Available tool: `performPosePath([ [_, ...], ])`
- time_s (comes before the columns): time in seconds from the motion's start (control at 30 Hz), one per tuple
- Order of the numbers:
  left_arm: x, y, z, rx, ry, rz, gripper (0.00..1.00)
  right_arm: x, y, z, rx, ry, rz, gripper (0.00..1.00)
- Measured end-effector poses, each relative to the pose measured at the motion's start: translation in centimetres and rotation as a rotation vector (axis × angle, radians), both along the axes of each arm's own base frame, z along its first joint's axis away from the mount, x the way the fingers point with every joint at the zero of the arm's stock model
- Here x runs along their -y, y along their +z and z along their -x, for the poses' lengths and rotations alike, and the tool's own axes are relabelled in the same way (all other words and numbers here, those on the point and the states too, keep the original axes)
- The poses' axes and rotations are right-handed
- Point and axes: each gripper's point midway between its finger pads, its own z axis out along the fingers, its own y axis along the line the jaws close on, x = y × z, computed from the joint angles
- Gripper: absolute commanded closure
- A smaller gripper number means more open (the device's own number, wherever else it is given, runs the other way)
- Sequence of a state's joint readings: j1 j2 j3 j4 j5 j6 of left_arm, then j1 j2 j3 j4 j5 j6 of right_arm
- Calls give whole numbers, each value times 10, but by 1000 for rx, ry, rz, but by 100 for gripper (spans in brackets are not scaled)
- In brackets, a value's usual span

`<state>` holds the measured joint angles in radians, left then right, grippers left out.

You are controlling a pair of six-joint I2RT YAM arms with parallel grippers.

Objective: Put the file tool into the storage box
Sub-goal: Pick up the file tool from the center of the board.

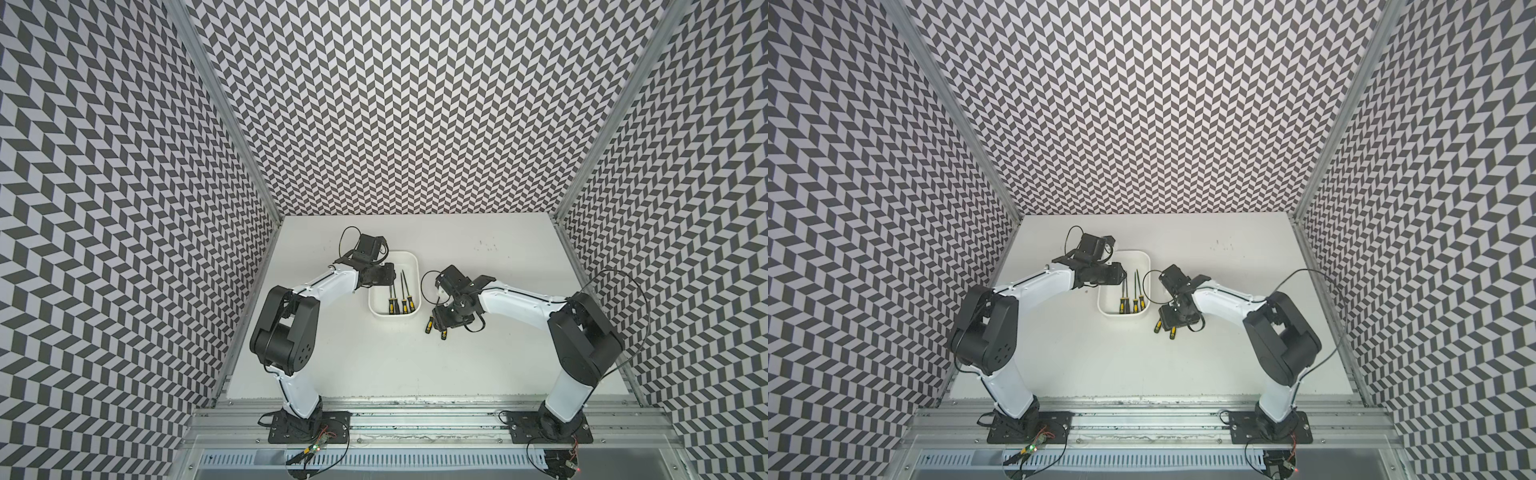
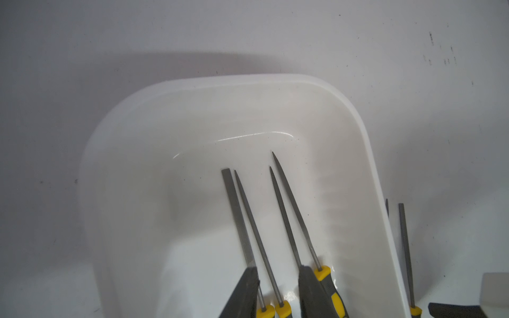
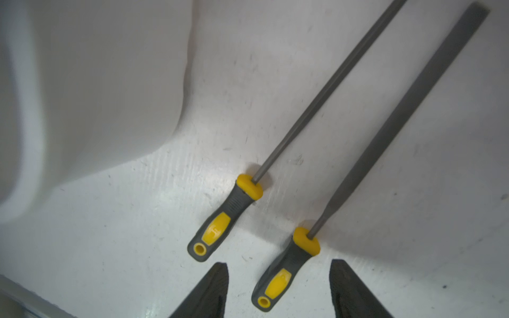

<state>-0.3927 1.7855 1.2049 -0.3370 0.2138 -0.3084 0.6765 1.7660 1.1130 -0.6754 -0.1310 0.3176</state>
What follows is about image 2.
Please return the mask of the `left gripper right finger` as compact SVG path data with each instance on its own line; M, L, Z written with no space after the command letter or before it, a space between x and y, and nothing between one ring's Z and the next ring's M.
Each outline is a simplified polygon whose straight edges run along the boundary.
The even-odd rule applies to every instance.
M329 296L309 266L299 266L298 289L302 318L337 317Z

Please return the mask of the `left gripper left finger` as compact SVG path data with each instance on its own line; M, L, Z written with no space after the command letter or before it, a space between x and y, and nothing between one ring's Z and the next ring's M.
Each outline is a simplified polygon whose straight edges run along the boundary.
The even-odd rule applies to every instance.
M256 318L259 287L257 267L246 268L219 318Z

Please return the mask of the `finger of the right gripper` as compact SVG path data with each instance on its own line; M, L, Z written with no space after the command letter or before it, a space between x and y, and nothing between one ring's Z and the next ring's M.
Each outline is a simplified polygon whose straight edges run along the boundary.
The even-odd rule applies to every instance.
M429 303L428 310L434 318L487 318L480 306Z

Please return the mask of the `file tool two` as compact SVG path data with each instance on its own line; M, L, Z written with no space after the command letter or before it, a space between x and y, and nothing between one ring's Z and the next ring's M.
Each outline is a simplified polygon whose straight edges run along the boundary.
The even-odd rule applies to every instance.
M408 241L408 230L406 226L406 214L403 203L398 204L399 217L400 217L400 231L402 236L402 247L404 253L404 260L406 266L406 275L408 282L408 293L409 293L409 301L410 301L410 315L413 318L421 318L422 309L416 305L415 295L414 295L414 280L412 273L412 262L410 255L410 245Z

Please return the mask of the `file tool three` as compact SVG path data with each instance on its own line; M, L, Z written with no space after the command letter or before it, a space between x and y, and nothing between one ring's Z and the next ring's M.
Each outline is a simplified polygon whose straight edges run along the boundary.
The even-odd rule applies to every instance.
M273 159L276 164L278 173L281 177L282 184L283 184L284 189L288 195L288 198L292 205L295 216L298 220L300 228L302 229L302 233L304 234L304 237L306 239L308 248L310 250L310 254L313 258L313 261L315 264L315 269L313 270L314 275L317 278L317 280L319 281L319 283L322 285L323 289L326 291L326 294L329 296L330 303L334 306L335 311L337 313L337 317L350 317L350 315L348 314L347 308L345 306L345 303L344 303L342 297L340 296L339 292L337 291L337 288L335 287L334 281L331 277L330 267L323 265L319 261L319 258L316 254L316 251L315 251L314 246L311 241L310 233L309 233L306 223L302 217L302 213L300 212L297 201L296 201L293 191L290 187L288 179L284 173L282 165L274 152L272 152L272 155L273 155Z

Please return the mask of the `file tool five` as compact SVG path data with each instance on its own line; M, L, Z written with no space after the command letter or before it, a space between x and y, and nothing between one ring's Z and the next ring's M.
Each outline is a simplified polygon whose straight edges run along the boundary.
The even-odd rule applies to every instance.
M267 253L266 253L266 250L265 250L265 246L263 245L262 238L261 238L261 235L259 233L256 221L255 221L255 218L253 216L253 212L251 210L251 207L250 207L247 195L245 193L244 187L242 185L241 179L240 179L240 177L239 177L239 175L238 175L236 170L234 171L234 173L235 173L235 178L236 178L236 181L237 181L237 185L239 187L239 192L240 192L240 195L241 195L241 199L243 200L243 204L245 206L245 211L247 213L247 217L249 218L249 222L251 224L255 240L257 241L258 249L260 250L260 253L261 253L261 256L262 256L262 260L264 262L267 274L269 276L269 280L270 280L271 286L272 286L273 291L274 291L274 295L276 296L276 299L277 299L277 304L278 305L275 306L275 311L277 312L279 317L284 317L284 318L289 317L289 318L292 318L292 308L291 308L289 302L283 298L282 293L280 292L280 289L278 287L276 278L275 278L274 273L273 273L272 266L270 265L269 258L267 256Z

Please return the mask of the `file tool four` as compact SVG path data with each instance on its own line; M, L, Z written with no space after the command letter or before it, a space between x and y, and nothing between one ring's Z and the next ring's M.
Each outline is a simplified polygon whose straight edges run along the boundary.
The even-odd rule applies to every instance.
M287 237L288 237L288 240L289 240L289 243L290 243L290 247L292 249L292 254L293 254L294 259L296 261L297 267L300 268L302 266L302 262L301 262L301 259L300 259L299 253L298 253L298 248L296 246L296 241L295 241L295 238L294 238L294 235L293 235L293 232L292 232L290 221L288 219L288 214L286 212L286 208L285 208L285 205L284 205L282 194L281 194L280 188L278 186L277 178L276 178L275 173L273 171L273 168L271 166L269 167L269 171L270 171L271 180L272 180L273 187L274 187L275 196L276 196L277 201L278 201L279 210L280 210L280 213L281 213L281 216L282 216L282 220L283 220L283 223L284 223L284 227L285 227L285 230L286 230L286 234L287 234Z

